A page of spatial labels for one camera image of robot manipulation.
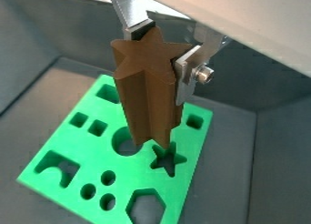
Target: hexagonal hole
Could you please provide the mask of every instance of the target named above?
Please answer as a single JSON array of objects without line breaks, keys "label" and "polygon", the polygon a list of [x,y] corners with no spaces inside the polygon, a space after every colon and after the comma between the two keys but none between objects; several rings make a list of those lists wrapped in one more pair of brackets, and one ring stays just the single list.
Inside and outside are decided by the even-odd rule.
[{"label": "hexagonal hole", "polygon": [[134,190],[126,206],[126,213],[133,224],[160,223],[165,203],[153,188]]}]

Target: green shape sorter board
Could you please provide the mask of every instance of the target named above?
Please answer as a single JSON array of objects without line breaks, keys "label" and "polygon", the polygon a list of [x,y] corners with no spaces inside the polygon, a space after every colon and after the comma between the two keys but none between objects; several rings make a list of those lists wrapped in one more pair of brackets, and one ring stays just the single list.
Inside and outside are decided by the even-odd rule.
[{"label": "green shape sorter board", "polygon": [[[100,76],[17,181],[92,223],[132,223],[134,198],[153,195],[162,224],[177,223],[212,113],[184,104],[169,148],[153,140],[129,155],[129,132],[114,81]],[[157,165],[172,155],[175,172]]]}]

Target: bolt head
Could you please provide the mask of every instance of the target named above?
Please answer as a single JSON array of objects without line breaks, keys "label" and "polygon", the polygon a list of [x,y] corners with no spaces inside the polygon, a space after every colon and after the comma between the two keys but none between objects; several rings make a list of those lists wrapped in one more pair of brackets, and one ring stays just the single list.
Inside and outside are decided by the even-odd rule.
[{"label": "bolt head", "polygon": [[200,84],[207,84],[213,77],[213,70],[205,66],[201,66],[196,71],[196,81]]}]

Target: gray bin floor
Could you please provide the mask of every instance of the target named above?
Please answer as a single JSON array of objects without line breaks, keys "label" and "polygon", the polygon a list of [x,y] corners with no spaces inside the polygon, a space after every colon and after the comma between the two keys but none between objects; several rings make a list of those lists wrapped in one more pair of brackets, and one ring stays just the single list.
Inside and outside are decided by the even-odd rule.
[{"label": "gray bin floor", "polygon": [[[167,41],[195,42],[193,21],[149,16]],[[89,0],[0,0],[0,26],[0,223],[86,223],[16,177],[114,70],[114,10]],[[311,79],[235,41],[209,66],[215,79],[189,102],[213,119],[180,223],[311,223]]]}]

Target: wooden star prism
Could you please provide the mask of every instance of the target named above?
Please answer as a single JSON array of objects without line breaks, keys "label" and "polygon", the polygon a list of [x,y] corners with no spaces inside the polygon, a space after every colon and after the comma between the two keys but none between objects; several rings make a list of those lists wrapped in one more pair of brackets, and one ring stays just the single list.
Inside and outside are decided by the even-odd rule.
[{"label": "wooden star prism", "polygon": [[140,41],[114,40],[114,84],[133,143],[146,140],[167,148],[169,131],[180,125],[183,106],[175,105],[176,79],[171,60],[191,48],[165,43],[158,27]]}]

